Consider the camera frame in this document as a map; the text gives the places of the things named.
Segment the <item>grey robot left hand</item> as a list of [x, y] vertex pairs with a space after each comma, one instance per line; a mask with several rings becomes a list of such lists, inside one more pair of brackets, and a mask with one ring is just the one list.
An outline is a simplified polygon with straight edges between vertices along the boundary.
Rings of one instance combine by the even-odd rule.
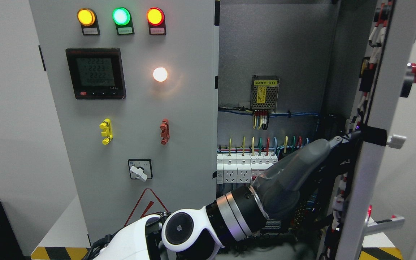
[[308, 177], [330, 157], [332, 151], [354, 142], [361, 130], [331, 140], [318, 139], [265, 170], [252, 183], [251, 209], [247, 217], [286, 219], [293, 214]]

